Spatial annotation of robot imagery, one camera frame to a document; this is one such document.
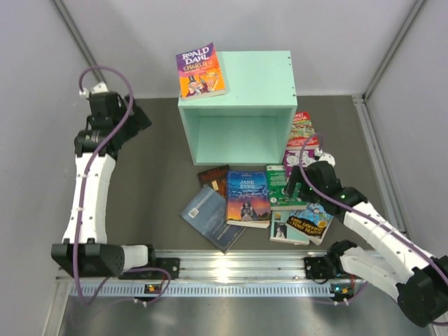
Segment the Jane Eyre sunset cover book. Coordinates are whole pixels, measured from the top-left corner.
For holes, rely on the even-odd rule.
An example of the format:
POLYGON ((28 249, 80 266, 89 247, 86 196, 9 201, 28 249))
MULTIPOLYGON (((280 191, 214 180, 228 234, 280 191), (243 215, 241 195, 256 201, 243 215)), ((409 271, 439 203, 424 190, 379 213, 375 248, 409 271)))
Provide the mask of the Jane Eyre sunset cover book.
POLYGON ((248 228, 268 228, 271 207, 266 171, 227 173, 227 224, 248 228))

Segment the Roald Dahl Charlie book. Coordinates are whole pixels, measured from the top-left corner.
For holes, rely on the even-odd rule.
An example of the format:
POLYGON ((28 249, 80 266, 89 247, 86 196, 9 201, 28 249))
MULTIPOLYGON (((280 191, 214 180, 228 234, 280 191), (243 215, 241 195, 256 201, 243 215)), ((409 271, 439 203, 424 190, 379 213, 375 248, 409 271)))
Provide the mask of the Roald Dahl Charlie book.
POLYGON ((213 43, 177 54, 176 65, 183 101, 226 93, 223 71, 213 43))

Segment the dark brown Edward Tulane book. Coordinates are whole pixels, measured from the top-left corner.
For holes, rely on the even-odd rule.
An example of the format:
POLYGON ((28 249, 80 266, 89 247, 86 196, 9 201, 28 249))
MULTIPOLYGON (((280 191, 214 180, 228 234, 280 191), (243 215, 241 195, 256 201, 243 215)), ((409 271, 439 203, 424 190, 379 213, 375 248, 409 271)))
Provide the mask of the dark brown Edward Tulane book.
POLYGON ((227 175, 230 170, 228 164, 201 171, 197 174, 201 186, 208 185, 224 199, 227 193, 227 175))

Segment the dark blue paperback book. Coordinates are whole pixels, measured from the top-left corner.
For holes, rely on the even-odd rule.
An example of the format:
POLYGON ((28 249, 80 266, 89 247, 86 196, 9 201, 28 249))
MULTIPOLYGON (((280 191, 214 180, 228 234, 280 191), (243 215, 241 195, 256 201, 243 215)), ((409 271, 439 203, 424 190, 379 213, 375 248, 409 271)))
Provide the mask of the dark blue paperback book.
POLYGON ((192 198, 180 216, 224 254, 246 229, 227 224, 226 200, 208 185, 192 198))

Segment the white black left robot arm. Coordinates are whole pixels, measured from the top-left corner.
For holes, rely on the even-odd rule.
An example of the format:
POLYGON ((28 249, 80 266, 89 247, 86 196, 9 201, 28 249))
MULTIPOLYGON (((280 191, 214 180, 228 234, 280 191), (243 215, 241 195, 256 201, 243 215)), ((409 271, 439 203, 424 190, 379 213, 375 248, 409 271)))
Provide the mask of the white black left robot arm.
POLYGON ((89 102, 90 115, 74 139, 73 204, 62 241, 52 245, 51 257, 72 277, 119 277, 134 269, 150 278, 158 271, 151 245, 107 242, 106 203, 119 150, 150 127, 151 121, 129 96, 110 91, 104 82, 82 94, 89 102))

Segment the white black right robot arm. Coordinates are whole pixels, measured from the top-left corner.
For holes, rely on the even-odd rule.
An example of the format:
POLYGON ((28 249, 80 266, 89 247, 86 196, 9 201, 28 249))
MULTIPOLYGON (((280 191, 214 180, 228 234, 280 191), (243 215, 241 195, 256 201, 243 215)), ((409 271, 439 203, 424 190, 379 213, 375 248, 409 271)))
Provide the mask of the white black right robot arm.
POLYGON ((317 204, 346 228, 363 238, 380 256, 372 257, 344 240, 325 255, 334 277, 352 274, 387 294, 414 325, 447 325, 447 257, 435 257, 392 226, 354 187, 342 186, 335 159, 320 150, 308 160, 301 157, 291 169, 288 195, 317 204))

